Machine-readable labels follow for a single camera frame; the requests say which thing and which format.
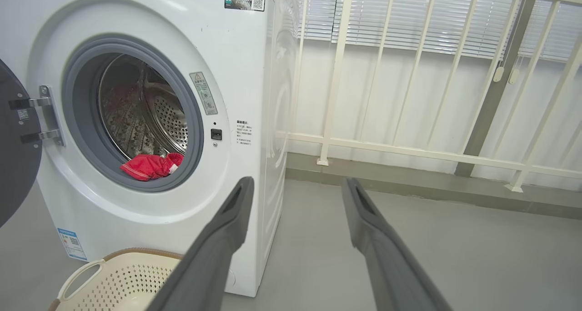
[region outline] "beige plastic basket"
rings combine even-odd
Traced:
[[[142,311],[180,262],[181,255],[153,249],[125,249],[75,271],[48,311]],[[99,269],[65,297],[74,280],[87,269]]]

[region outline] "washing machine drum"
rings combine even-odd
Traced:
[[[188,126],[181,104],[145,62],[129,55],[112,60],[100,79],[97,102],[106,133],[125,158],[186,153]]]

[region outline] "white wall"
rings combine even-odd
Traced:
[[[295,118],[295,133],[323,135],[329,86],[333,71],[336,44],[306,40],[304,42],[299,99]],[[332,137],[361,139],[375,143],[393,144],[392,138],[406,92],[415,52],[411,50],[384,49],[381,68],[372,89],[372,105],[368,121],[361,131],[366,100],[370,93],[372,74],[378,49],[367,46],[347,45],[341,69],[340,90],[337,97]],[[396,145],[424,149],[439,102],[451,69],[452,55],[422,54],[416,80],[410,91],[409,103],[404,110]],[[521,78],[526,72],[528,60],[521,66]],[[477,110],[478,97],[482,93],[490,60],[463,57],[450,92],[449,102],[443,106],[442,118],[435,130],[432,150],[458,153],[470,133],[470,123]],[[559,79],[564,64],[538,62],[534,78],[526,91],[524,103],[517,110],[517,120],[509,127],[508,137],[501,146],[499,157],[521,161],[527,145],[545,110],[547,101]],[[499,132],[517,93],[520,82],[508,85],[492,128],[482,150],[482,156],[492,157]],[[576,126],[582,120],[582,71],[578,72],[557,116],[550,119],[542,139],[535,164],[555,166],[570,140]],[[321,145],[291,141],[290,151],[319,155]],[[390,166],[405,166],[421,170],[445,173],[455,172],[457,164],[451,161],[412,157],[330,146],[329,156],[347,160],[374,162]],[[582,171],[582,139],[574,146],[566,168]],[[508,181],[513,171],[476,166],[473,176]],[[530,174],[526,183],[560,187],[571,190],[580,188],[580,180]]]

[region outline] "gray vertical pipe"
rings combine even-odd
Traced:
[[[523,36],[526,33],[527,24],[530,21],[535,2],[536,0],[525,0],[519,7],[518,15],[521,14],[521,19],[517,25],[514,25],[511,35],[509,35],[509,42],[512,41],[512,47],[511,50],[506,50],[503,56],[503,62],[506,65],[505,71],[503,71],[503,76],[500,81],[497,83],[491,81],[491,85],[483,101],[483,106],[477,117],[477,122],[472,129],[471,136],[469,137],[467,147],[463,154],[478,156],[481,153],[485,138],[493,122],[493,117],[495,117],[495,112],[497,112],[497,107],[499,107],[499,102],[503,96],[503,91],[505,91],[507,80],[517,59],[517,52],[519,51],[519,46],[522,45]],[[457,164],[457,170],[455,170],[455,175],[470,177],[474,167],[474,164],[459,162]]]

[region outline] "door hinge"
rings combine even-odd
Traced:
[[[24,114],[28,117],[25,109],[29,108],[42,108],[42,114],[44,115],[44,120],[46,121],[46,126],[50,128],[47,131],[40,131],[38,133],[32,133],[27,135],[21,135],[20,140],[22,143],[33,143],[35,141],[42,141],[46,139],[52,139],[57,145],[64,146],[65,143],[60,135],[59,124],[56,120],[56,113],[53,108],[52,96],[50,95],[50,89],[48,86],[41,85],[39,87],[41,98],[23,98],[21,100],[8,101],[11,110],[18,110],[19,116]]]

